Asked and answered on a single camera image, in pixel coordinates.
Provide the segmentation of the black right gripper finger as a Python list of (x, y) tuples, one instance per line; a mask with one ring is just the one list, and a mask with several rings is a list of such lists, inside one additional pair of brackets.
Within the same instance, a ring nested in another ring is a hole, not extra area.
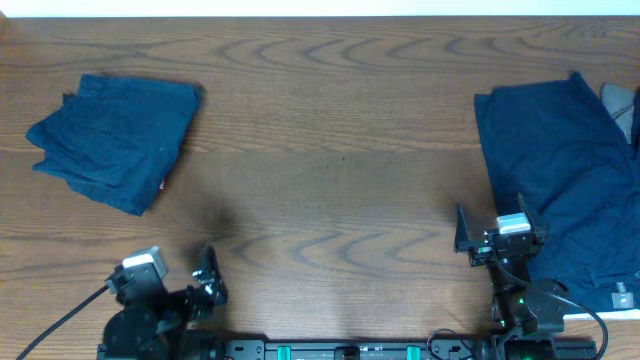
[(538, 245), (543, 245), (548, 237), (549, 226), (542, 216), (532, 208), (522, 193), (517, 196), (520, 210), (525, 214), (531, 225), (531, 232)]
[(454, 237), (454, 251), (456, 253), (468, 252), (472, 248), (481, 248), (488, 245), (485, 239), (474, 240), (471, 238), (470, 231), (468, 229), (464, 210), (461, 204), (456, 205), (456, 231)]

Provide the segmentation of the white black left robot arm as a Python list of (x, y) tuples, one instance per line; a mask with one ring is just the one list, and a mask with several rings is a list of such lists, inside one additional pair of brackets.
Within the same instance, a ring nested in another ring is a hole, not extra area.
[(167, 274), (157, 246), (130, 254), (114, 269), (106, 286), (123, 309), (105, 326), (99, 359), (225, 357), (224, 344), (215, 335), (189, 328), (208, 319), (215, 307), (228, 300), (214, 249), (207, 246), (199, 255), (192, 272), (197, 286), (170, 292), (163, 282)]

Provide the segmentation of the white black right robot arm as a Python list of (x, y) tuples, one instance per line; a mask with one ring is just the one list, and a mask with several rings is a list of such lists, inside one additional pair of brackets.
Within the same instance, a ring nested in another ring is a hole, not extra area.
[(541, 250), (549, 227), (523, 195), (519, 210), (496, 219), (496, 227), (482, 236), (471, 235), (463, 207), (456, 206), (454, 251), (468, 255), (472, 267), (489, 272), (493, 293), (492, 316), (502, 329), (477, 340), (474, 359), (542, 359), (554, 357), (553, 336), (564, 330), (568, 310), (560, 298), (564, 285), (554, 280), (533, 282), (528, 262)]

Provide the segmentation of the navy blue shorts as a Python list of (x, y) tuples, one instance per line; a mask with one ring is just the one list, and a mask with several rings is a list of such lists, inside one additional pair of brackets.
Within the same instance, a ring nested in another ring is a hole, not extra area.
[(27, 131), (45, 153), (33, 168), (140, 216), (175, 165), (200, 97), (193, 84), (85, 74), (76, 93)]

